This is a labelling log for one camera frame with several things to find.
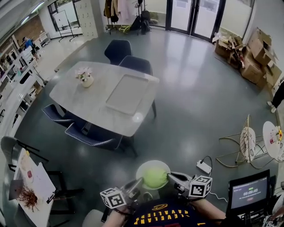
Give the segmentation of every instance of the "extension cord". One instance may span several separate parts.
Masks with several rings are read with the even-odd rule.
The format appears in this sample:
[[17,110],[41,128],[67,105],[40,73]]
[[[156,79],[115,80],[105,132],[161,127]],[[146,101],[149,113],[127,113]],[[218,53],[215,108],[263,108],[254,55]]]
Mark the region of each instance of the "extension cord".
[[204,161],[202,162],[201,160],[199,160],[196,164],[196,166],[201,169],[202,171],[204,171],[205,173],[210,173],[211,172],[211,167],[208,166]]

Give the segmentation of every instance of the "digital timer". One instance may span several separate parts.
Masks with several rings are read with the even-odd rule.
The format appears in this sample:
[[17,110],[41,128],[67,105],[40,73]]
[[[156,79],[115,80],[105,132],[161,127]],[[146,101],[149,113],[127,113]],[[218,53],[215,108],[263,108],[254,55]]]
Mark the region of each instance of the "digital timer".
[[257,189],[251,190],[251,191],[249,191],[249,192],[245,192],[245,193],[244,193],[244,196],[251,195],[251,194],[253,194],[253,193],[255,193],[255,192],[257,192]]

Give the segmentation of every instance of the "screen display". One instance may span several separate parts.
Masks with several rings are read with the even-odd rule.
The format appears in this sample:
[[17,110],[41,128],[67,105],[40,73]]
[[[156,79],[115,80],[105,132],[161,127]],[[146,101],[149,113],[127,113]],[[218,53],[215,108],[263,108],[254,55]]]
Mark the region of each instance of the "screen display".
[[264,200],[267,194],[267,177],[233,187],[231,209]]

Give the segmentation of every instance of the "whiteboard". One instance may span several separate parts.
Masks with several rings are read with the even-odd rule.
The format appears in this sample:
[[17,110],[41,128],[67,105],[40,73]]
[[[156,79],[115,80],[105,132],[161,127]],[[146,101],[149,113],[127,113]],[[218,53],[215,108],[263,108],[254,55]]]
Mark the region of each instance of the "whiteboard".
[[56,13],[54,15],[54,18],[56,20],[57,23],[57,27],[64,27],[64,26],[69,26],[65,11]]
[[65,10],[67,18],[68,18],[70,23],[77,21],[77,17],[76,17],[76,14],[75,14],[75,9],[74,9],[72,1],[69,2],[69,3],[66,3],[62,6],[59,6],[57,10],[58,10],[58,12]]

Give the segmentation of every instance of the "hanging jacket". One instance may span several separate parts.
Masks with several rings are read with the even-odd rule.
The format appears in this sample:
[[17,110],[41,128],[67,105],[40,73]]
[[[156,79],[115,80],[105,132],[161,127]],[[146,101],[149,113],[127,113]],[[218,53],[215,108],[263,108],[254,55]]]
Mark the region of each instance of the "hanging jacket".
[[111,0],[106,0],[103,15],[106,16],[107,18],[110,18],[111,16],[110,9],[111,9]]
[[129,19],[129,9],[127,0],[118,0],[118,12],[120,12],[122,20]]
[[114,14],[116,14],[117,16],[119,15],[119,12],[117,10],[117,1],[118,0],[111,1],[111,16],[114,16]]

